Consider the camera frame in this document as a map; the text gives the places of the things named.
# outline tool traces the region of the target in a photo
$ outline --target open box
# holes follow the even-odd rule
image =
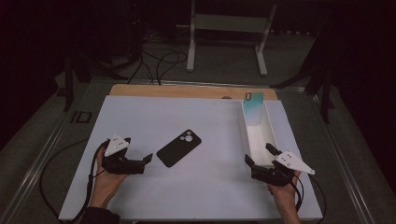
[[[275,156],[265,148],[267,143],[277,148],[265,101],[262,101],[262,104],[257,105],[255,108],[254,116],[257,117],[255,118],[257,121],[255,124],[251,124],[251,122],[248,121],[248,116],[251,116],[251,113],[249,114],[247,109],[250,108],[246,108],[244,103],[243,101],[241,104],[242,113],[239,117],[239,126],[245,153],[255,161],[256,165],[265,168],[274,167],[272,161],[275,159]]]

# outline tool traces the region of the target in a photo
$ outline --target person's right hand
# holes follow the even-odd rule
[[[294,174],[298,177],[301,172],[295,171]],[[297,184],[297,177],[293,178],[293,184]],[[286,224],[297,224],[301,223],[297,214],[295,206],[295,190],[288,184],[285,187],[277,187],[268,184],[268,190],[274,196],[277,211],[282,216],[283,221]]]

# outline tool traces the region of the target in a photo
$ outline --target smartphone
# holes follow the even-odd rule
[[[158,158],[167,167],[172,167],[189,152],[201,144],[199,138],[192,130],[187,130],[176,137],[168,145],[164,146],[157,152]]]

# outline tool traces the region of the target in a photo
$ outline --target human hand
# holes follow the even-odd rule
[[[108,203],[117,193],[122,181],[128,176],[113,175],[102,167],[102,158],[105,154],[105,148],[106,147],[102,147],[97,155],[97,177],[95,178],[90,207],[107,208]]]
[[[300,176],[301,172],[295,171],[296,175],[293,178],[293,184],[297,184],[298,176]],[[288,184],[285,187],[277,187],[274,185],[267,185],[268,190],[274,196],[274,201],[276,204],[277,211],[282,216],[283,221],[286,224],[297,224],[301,223],[297,214],[296,206],[295,206],[295,190],[294,188]]]

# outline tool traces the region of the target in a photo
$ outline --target dark background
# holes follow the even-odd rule
[[[131,1],[144,25],[175,36],[176,24],[190,23],[190,1]],[[260,16],[261,1],[198,1],[197,11]],[[277,1],[272,29],[317,37],[304,67],[335,58],[332,84],[394,192],[396,180],[395,41],[392,1]],[[123,55],[131,32],[120,16],[125,1],[1,1],[0,105],[2,148],[53,94],[53,79],[64,70],[64,55],[77,46],[95,60]],[[138,35],[133,43],[140,43]]]

